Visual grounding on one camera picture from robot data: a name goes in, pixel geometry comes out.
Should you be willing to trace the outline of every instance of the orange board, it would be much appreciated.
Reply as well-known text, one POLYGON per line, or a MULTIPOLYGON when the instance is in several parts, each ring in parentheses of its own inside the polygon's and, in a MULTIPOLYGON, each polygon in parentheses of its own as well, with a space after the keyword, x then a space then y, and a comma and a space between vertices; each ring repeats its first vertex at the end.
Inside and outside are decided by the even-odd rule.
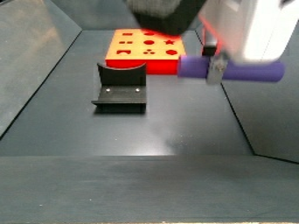
POLYGON ((105 62, 113 68, 146 63, 148 74, 176 74, 180 55, 186 55, 182 37, 142 29, 116 30, 105 62))

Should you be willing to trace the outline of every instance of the metal surface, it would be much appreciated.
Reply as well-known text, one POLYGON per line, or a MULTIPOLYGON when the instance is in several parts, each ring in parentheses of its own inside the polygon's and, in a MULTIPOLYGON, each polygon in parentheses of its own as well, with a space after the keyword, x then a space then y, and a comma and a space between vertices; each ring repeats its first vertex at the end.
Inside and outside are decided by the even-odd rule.
MULTIPOLYGON (((99 115, 97 63, 112 31, 84 31, 0 142, 0 156, 251 155, 222 87, 147 77, 144 115, 99 115)), ((195 31, 186 52, 202 53, 195 31)))
POLYGON ((1 223, 299 222, 299 165, 262 157, 0 157, 1 223))
POLYGON ((276 84, 224 82, 255 153, 299 162, 299 25, 284 50, 276 84))
POLYGON ((220 55, 216 55, 210 58, 210 70, 207 75, 207 84, 219 85, 222 83, 223 74, 227 70, 230 59, 226 57, 222 52, 220 55))
MULTIPOLYGON (((52 0, 83 30, 139 28, 135 16, 123 0, 52 0)), ((191 29, 199 25, 196 18, 191 29)))
POLYGON ((80 28, 49 0, 0 6, 0 136, 68 50, 80 28))

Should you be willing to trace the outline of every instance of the shape hole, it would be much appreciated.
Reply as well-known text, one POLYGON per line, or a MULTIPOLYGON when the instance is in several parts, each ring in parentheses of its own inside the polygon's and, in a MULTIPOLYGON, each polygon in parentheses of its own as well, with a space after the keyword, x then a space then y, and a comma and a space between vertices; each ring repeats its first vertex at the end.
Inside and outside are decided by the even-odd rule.
POLYGON ((154 36, 155 33, 154 33, 154 32, 146 32, 144 35, 146 35, 146 36, 154 36))
POLYGON ((168 50, 168 51, 166 51, 166 53, 170 55, 175 55, 178 52, 175 50, 168 50))
POLYGON ((144 43, 146 43, 147 45, 152 45, 155 42, 154 42, 152 40, 147 40, 144 43))
POLYGON ((119 51, 116 51, 116 54, 122 54, 122 55, 131 54, 131 51, 130 50, 119 50, 119 51))

